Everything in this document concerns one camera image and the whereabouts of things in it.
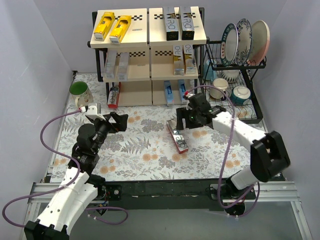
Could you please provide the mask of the silver RO toothpaste box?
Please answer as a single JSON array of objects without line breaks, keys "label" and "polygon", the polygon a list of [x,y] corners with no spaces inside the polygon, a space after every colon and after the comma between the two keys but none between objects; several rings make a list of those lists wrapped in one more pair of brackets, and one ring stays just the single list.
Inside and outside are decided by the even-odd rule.
[{"label": "silver RO toothpaste box", "polygon": [[183,57],[184,57],[184,66],[185,74],[195,74],[197,72],[197,64],[194,56],[193,46],[186,44],[183,46]]}]

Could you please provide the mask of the yellow toothpaste box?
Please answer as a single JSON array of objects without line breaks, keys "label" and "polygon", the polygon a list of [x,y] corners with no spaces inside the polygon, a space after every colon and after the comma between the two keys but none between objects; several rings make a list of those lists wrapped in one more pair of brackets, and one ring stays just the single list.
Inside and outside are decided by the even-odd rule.
[{"label": "yellow toothpaste box", "polygon": [[114,12],[107,11],[104,12],[100,21],[98,22],[93,35],[96,41],[104,41],[115,21]]}]

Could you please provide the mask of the light blue toothpaste box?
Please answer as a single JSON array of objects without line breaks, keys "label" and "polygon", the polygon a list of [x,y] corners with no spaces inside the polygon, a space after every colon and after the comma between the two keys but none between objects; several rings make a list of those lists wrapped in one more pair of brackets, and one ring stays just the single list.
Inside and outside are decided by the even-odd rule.
[{"label": "light blue toothpaste box", "polygon": [[163,82],[164,85],[164,95],[165,95],[165,99],[166,99],[166,104],[169,105],[173,105],[174,104],[174,94],[173,94],[173,90],[171,87],[171,82],[169,80],[165,80]]}]

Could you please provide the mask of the black gold toothpaste box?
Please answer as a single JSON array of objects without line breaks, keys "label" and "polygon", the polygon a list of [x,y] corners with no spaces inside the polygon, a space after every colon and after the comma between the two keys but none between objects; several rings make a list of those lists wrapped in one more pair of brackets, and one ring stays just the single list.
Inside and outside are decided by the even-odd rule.
[{"label": "black gold toothpaste box", "polygon": [[176,18],[175,8],[165,6],[162,8],[162,15],[165,26],[167,41],[176,41],[179,39],[178,20]]}]

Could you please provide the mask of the dark grey toothpaste box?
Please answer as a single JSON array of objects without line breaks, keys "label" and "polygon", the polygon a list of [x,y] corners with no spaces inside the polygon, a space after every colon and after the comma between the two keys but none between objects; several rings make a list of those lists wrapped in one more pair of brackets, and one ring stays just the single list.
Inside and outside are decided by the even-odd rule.
[{"label": "dark grey toothpaste box", "polygon": [[195,28],[193,22],[193,14],[190,6],[179,7],[179,20],[181,28],[181,39],[193,40],[195,35]]}]

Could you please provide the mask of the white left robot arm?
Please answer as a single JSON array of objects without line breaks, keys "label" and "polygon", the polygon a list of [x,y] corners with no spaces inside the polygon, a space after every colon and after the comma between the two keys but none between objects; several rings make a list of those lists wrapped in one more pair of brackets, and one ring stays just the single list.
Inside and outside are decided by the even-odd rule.
[{"label": "white left robot arm", "polygon": [[28,221],[24,234],[28,240],[68,240],[70,232],[92,200],[106,196],[105,179],[92,172],[98,152],[108,134],[124,132],[128,115],[116,112],[87,114],[90,121],[78,129],[71,160],[57,191],[35,221]]}]

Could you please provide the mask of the brown red toothpaste box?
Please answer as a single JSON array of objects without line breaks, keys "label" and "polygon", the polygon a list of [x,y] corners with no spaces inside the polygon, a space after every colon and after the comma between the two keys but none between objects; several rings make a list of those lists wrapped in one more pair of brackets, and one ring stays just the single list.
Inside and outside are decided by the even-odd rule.
[{"label": "brown red toothpaste box", "polygon": [[109,90],[107,106],[109,109],[117,109],[119,105],[121,83],[116,82]]}]

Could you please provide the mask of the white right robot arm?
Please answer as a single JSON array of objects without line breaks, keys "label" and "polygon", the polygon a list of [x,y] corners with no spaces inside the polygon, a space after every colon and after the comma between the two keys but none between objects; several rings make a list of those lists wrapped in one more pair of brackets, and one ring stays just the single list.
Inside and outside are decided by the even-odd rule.
[{"label": "white right robot arm", "polygon": [[186,107],[176,110],[178,130],[208,126],[229,135],[250,153],[250,165],[226,179],[221,186],[223,196],[237,199],[249,186],[268,182],[291,164],[282,136],[255,129],[235,119],[221,106],[211,107],[201,94],[186,92]]}]

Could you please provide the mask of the small yellow box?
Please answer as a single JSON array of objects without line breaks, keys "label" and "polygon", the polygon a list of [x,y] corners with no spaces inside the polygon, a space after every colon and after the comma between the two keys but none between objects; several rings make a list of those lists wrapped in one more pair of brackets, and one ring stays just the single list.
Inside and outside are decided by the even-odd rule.
[{"label": "small yellow box", "polygon": [[121,15],[112,29],[109,40],[112,44],[120,44],[131,25],[131,15]]}]

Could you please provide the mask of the silver striped toothpaste box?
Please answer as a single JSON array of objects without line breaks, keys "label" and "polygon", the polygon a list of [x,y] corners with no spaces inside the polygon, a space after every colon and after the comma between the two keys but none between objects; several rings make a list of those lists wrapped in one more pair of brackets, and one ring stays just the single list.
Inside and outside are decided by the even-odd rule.
[{"label": "silver striped toothpaste box", "polygon": [[116,50],[108,50],[107,52],[104,66],[104,76],[106,79],[114,79],[116,76],[117,54]]}]

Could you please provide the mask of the silver white toothpaste box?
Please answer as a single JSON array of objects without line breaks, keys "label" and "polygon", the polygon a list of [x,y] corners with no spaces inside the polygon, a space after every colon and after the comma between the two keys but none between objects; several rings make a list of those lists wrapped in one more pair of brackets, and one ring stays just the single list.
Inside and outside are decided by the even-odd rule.
[{"label": "silver white toothpaste box", "polygon": [[117,79],[119,82],[126,82],[128,80],[129,60],[130,60],[129,52],[122,52],[120,54],[118,71],[117,71]]}]

